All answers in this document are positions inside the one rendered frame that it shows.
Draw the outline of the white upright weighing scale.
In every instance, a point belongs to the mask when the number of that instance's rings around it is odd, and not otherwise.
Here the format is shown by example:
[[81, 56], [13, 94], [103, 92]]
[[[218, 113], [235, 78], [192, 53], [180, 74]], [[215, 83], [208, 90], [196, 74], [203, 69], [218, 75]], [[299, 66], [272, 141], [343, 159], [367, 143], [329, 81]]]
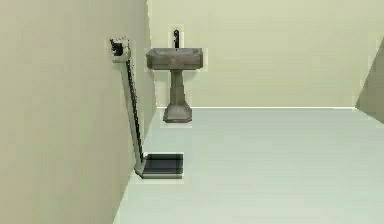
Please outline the white upright weighing scale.
[[130, 41], [125, 38], [110, 38], [109, 44], [112, 62], [122, 67], [121, 79], [135, 158], [134, 172], [142, 179], [181, 179], [184, 171], [182, 154], [143, 153], [137, 95], [131, 71]]

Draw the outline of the grey pedestal sink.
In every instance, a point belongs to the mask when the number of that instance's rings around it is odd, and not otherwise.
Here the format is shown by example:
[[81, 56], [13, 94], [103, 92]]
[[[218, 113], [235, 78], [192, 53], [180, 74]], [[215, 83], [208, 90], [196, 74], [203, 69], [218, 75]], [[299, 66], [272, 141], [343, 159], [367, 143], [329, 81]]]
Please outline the grey pedestal sink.
[[203, 67], [201, 48], [152, 48], [146, 53], [147, 68], [169, 71], [171, 84], [169, 103], [165, 108], [163, 121], [166, 123], [189, 123], [192, 109], [186, 102], [183, 72]]

